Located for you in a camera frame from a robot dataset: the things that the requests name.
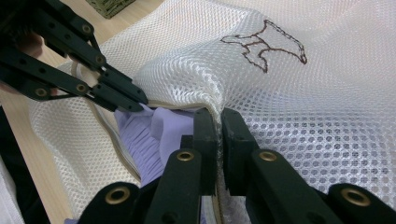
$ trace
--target purple fabric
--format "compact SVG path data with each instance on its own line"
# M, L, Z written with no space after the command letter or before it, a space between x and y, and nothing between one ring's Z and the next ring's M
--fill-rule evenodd
M67 219L64 221L64 224L78 224L78 220L74 220L74 219L69 219L69 218L67 218Z
M116 111L115 117L143 187L163 173L169 155L180 148L181 135L192 134L193 113L142 106L141 112Z

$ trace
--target olive green object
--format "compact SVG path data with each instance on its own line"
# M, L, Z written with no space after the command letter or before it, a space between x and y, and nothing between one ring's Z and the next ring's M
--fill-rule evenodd
M99 14L106 19L112 18L134 0L86 0Z

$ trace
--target mesh fabric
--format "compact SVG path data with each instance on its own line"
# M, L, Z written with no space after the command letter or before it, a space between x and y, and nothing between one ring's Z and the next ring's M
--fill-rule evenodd
M206 106L218 123L235 109L260 147L282 153L312 187L356 184L395 208L396 4L224 2L165 1L102 50L152 105ZM41 136L56 135L53 148L72 141L39 115L86 119L77 102L33 111ZM75 159L57 156L63 169ZM227 222L248 223L243 198L219 196Z
M53 152L74 218L103 187L117 181L139 185L85 100L32 102L30 114L35 133Z

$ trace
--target brass rivet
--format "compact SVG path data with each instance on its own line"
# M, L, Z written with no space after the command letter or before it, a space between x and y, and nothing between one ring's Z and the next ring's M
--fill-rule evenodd
M46 96L48 93L46 90L39 88L35 90L35 94L37 96Z
M115 197L115 193L121 193L120 197ZM106 195L106 202L109 204L119 204L125 202L130 195L130 191L126 187L117 187L112 189L111 191L108 192Z
M194 159L194 154L190 153L189 151L179 152L177 154L177 159L180 161L191 161Z
M272 152L262 152L262 153L260 153L259 156L264 161L275 161L276 160L276 155Z
M84 33L90 34L91 33L91 27L89 25L87 25L87 24L83 24L82 25L82 31Z
M105 59L103 58L103 56L98 55L98 56L96 56L96 62L97 63L104 63Z
M356 189L342 189L341 195L350 203L353 203L357 206L366 207L370 205L370 199L360 191Z
M82 84L78 84L78 85L76 86L76 89L77 89L78 91L85 91L85 90L87 90L87 89L85 88L85 86L82 85Z

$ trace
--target table surface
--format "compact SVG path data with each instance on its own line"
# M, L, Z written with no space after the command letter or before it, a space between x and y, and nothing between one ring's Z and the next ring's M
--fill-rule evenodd
M110 20L104 19L83 0L63 0L62 2L95 27L96 39L101 44L142 19L157 8L162 1L136 0ZM44 53L39 60L52 66L65 62L64 58L47 47L44 47ZM18 94L0 91L0 102L35 181L50 222L64 223L66 218L72 218L72 212L57 175L53 156L32 131L26 98Z

